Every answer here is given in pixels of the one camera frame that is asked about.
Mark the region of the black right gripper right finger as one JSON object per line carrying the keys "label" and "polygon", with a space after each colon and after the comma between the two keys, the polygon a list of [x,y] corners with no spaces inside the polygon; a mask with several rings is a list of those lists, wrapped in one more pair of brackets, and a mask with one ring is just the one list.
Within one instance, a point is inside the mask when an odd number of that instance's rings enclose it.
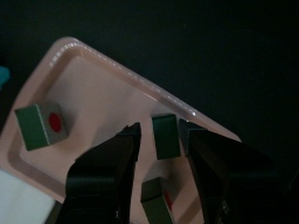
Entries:
{"label": "black right gripper right finger", "polygon": [[179,121],[205,224],[299,224],[299,182],[285,192],[273,160],[242,142]]}

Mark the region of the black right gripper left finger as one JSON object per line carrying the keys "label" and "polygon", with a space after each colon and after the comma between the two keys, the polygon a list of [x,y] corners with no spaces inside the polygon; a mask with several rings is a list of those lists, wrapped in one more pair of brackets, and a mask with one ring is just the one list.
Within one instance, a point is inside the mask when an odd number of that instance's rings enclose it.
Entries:
{"label": "black right gripper left finger", "polygon": [[68,171],[55,224],[130,224],[140,140],[136,122],[79,156]]}

